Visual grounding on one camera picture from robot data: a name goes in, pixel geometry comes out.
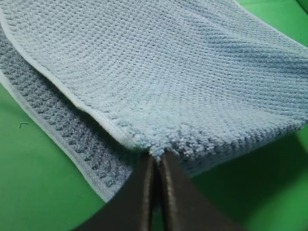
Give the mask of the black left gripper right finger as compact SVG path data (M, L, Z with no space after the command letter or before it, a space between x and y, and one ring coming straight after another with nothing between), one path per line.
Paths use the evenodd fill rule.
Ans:
M165 152L159 168L162 214L166 231L244 231L214 207L195 187L172 152Z

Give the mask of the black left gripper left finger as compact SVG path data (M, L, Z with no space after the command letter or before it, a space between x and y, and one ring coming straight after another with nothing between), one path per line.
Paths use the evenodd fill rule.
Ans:
M116 195L75 231L149 231L152 225L154 158L144 154Z

